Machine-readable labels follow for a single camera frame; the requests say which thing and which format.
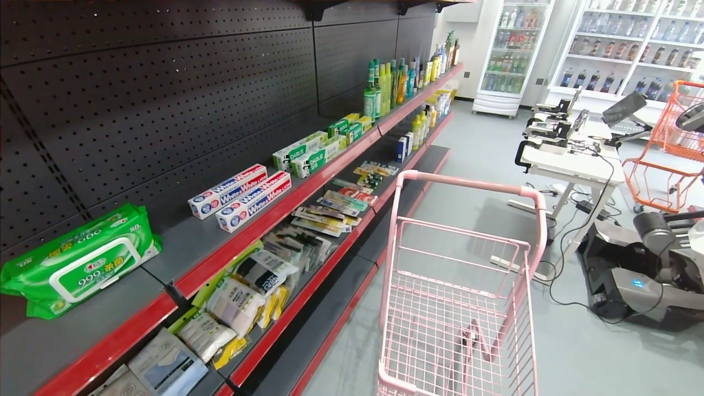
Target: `pink shopping cart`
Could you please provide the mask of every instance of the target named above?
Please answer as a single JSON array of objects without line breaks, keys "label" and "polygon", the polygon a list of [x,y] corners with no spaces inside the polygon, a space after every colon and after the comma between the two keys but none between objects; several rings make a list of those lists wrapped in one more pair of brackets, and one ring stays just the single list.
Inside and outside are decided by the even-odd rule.
[{"label": "pink shopping cart", "polygon": [[[398,216],[405,179],[532,198],[538,218],[535,249],[531,252],[527,242]],[[546,236],[545,201],[536,190],[402,172],[391,209],[377,394],[537,395],[529,283]],[[427,249],[421,249],[424,243]],[[455,258],[443,250],[455,252]]]}]

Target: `cart handle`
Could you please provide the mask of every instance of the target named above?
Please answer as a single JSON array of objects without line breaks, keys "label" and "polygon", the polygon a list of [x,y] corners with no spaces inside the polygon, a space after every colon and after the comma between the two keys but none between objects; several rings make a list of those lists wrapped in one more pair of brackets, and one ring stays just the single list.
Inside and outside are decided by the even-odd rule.
[{"label": "cart handle", "polygon": [[399,191],[403,187],[404,180],[426,180],[429,182],[438,182],[444,184],[458,185],[461,187],[477,188],[479,190],[489,190],[496,192],[504,192],[506,194],[518,195],[521,197],[528,197],[533,199],[535,205],[535,215],[538,218],[538,241],[533,250],[533,254],[529,260],[528,265],[528,276],[529,279],[533,278],[535,270],[538,268],[543,253],[545,251],[545,245],[548,240],[548,226],[545,219],[545,197],[534,188],[525,186],[515,186],[515,185],[501,185],[489,182],[479,182],[475,180],[466,180],[462,178],[453,178],[451,176],[436,175],[433,173],[418,172],[415,169],[409,171],[403,171],[398,175],[396,179],[396,191]]}]

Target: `power strip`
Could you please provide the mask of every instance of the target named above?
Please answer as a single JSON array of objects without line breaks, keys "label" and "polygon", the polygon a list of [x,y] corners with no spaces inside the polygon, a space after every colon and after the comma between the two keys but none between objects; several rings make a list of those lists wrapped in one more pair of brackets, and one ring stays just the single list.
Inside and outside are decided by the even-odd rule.
[{"label": "power strip", "polygon": [[[591,210],[593,208],[594,205],[591,203],[591,201],[587,201],[586,199],[577,202],[577,209],[583,211],[586,214],[591,213]],[[609,218],[609,216],[611,216],[609,212],[605,211],[604,209],[601,209],[601,213],[596,215],[596,218],[603,221]]]}]

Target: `green bottle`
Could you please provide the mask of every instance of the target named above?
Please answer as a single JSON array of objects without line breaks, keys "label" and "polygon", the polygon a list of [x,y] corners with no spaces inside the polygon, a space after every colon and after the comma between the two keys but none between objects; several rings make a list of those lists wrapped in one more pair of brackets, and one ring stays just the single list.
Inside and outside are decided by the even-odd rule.
[{"label": "green bottle", "polygon": [[376,92],[374,119],[377,119],[382,116],[382,86],[379,84],[379,59],[374,60],[374,89]]},{"label": "green bottle", "polygon": [[364,89],[364,115],[371,119],[375,118],[375,100],[377,90],[374,88],[374,61],[369,62],[369,75],[367,77],[367,87]]}]

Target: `green wet wipes pack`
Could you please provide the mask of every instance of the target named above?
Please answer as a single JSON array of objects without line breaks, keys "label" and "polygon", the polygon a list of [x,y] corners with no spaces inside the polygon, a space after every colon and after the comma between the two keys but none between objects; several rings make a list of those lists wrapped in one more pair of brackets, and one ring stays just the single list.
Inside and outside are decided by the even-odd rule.
[{"label": "green wet wipes pack", "polygon": [[26,298],[27,316],[56,318],[160,250],[146,209],[126,204],[5,263],[0,292]]}]

